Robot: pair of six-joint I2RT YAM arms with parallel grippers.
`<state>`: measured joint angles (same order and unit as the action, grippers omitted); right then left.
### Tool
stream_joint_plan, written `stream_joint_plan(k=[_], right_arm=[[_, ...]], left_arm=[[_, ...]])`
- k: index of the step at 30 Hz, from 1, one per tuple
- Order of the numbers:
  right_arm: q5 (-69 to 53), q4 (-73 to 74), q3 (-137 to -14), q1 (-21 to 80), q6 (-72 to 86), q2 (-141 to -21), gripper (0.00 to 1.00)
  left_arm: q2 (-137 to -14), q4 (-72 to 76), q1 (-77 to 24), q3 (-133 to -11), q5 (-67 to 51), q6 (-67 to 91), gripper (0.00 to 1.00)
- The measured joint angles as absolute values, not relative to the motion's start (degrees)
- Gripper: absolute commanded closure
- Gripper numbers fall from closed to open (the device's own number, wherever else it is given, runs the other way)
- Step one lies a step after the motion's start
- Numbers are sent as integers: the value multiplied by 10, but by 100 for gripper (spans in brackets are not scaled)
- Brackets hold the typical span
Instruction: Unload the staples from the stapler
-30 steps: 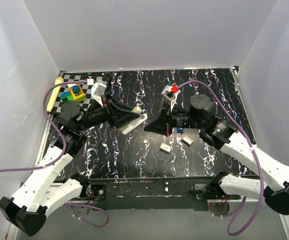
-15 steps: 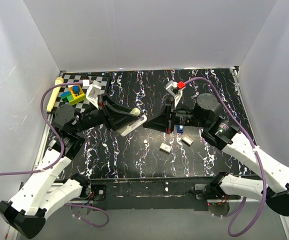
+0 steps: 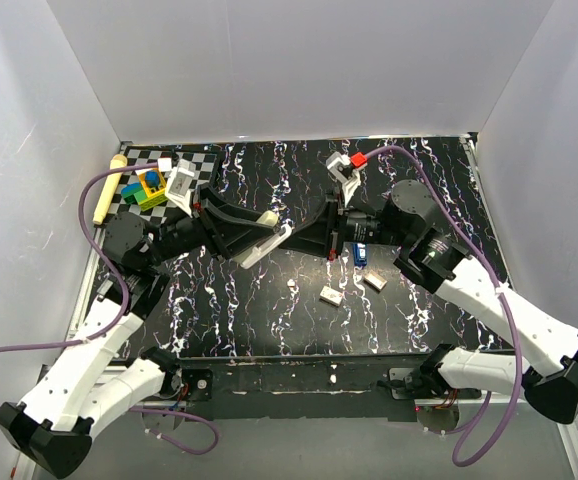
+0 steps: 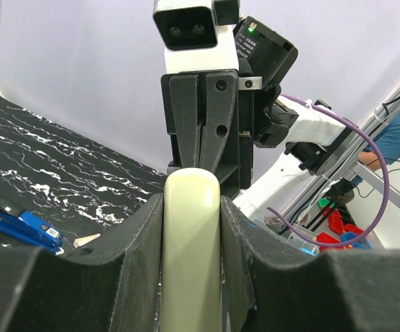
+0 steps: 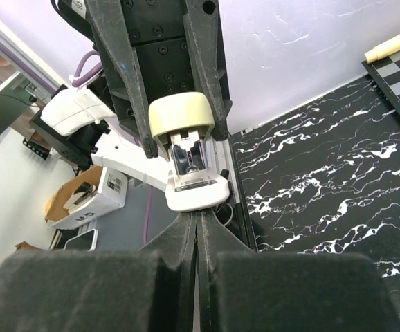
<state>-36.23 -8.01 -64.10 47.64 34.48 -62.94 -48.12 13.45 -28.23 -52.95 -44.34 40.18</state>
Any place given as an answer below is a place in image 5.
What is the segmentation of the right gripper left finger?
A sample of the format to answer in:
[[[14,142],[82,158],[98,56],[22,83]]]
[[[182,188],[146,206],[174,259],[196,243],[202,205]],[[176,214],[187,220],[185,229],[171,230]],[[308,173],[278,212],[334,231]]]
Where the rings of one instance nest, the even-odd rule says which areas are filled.
[[[138,251],[19,250],[0,265],[0,331],[191,331],[197,215]]]

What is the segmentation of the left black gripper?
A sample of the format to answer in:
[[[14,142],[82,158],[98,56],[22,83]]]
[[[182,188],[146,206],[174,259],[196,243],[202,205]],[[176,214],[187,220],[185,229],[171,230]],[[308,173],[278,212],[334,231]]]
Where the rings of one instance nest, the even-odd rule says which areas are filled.
[[[202,92],[216,141],[228,138],[228,74],[218,1],[86,1],[87,19],[120,128],[158,156],[149,105]]]

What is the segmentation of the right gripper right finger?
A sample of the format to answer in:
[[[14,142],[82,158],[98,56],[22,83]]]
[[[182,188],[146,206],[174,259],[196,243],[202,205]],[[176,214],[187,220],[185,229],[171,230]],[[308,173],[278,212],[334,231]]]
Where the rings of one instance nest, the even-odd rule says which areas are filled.
[[[213,212],[195,220],[202,331],[400,331],[369,257],[256,253]]]

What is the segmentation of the white cream stapler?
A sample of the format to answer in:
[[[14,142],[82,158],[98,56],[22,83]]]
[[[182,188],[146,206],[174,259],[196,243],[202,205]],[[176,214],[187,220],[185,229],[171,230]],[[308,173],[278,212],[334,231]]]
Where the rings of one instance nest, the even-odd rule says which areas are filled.
[[[210,166],[206,141],[215,127],[207,97],[185,92],[149,105],[153,140],[172,164],[165,188],[169,209],[189,212],[212,208],[230,195],[228,180]]]

